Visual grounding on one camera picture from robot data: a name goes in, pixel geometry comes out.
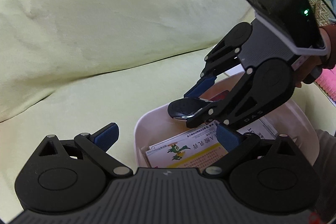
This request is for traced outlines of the person right hand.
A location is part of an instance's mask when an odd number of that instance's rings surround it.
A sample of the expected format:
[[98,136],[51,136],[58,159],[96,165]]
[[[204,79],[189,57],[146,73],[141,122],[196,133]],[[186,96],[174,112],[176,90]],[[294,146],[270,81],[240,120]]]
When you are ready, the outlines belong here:
[[319,28],[319,34],[323,42],[323,52],[314,54],[294,73],[294,86],[302,87],[302,81],[313,71],[315,67],[322,69],[333,69],[335,67],[335,24],[329,24]]

